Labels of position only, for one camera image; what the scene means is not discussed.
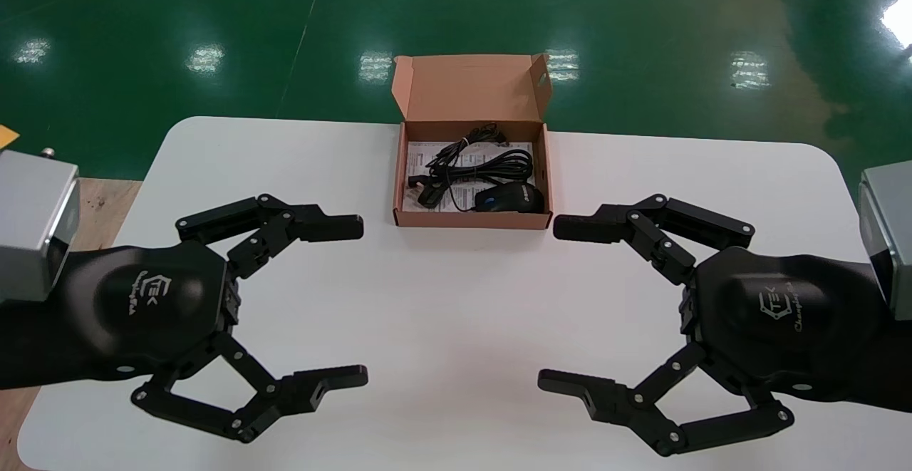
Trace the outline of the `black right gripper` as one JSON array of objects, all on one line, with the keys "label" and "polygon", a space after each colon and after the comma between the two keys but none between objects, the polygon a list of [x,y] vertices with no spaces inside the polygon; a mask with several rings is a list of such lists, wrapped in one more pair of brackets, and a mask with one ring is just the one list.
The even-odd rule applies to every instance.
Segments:
[{"label": "black right gripper", "polygon": [[[672,234],[723,251],[696,267]],[[680,312],[690,343],[634,388],[551,369],[539,371],[539,388],[581,399],[590,419],[630,429],[661,457],[789,428],[794,415],[770,392],[908,412],[910,322],[893,318],[873,267],[753,254],[745,249],[753,234],[751,224],[665,195],[601,205],[589,217],[557,215],[557,239],[625,242],[668,282],[687,282]],[[668,419],[658,401],[697,367],[743,394],[749,410],[683,425]]]}]

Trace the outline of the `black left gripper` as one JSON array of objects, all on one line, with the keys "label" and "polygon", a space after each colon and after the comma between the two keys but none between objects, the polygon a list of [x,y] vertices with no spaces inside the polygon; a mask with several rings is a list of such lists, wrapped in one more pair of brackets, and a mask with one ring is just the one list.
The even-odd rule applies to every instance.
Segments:
[{"label": "black left gripper", "polygon": [[[250,444],[283,417],[316,412],[326,393],[368,383],[365,365],[277,379],[221,332],[238,322],[236,279],[253,276],[296,241],[361,239],[361,217],[259,195],[180,218],[176,230],[183,243],[173,247],[69,254],[46,300],[4,300],[2,388],[152,374],[134,390],[134,406]],[[206,247],[242,234],[247,238],[228,251],[227,262]],[[226,410],[172,392],[217,357],[253,387],[244,406]]]}]

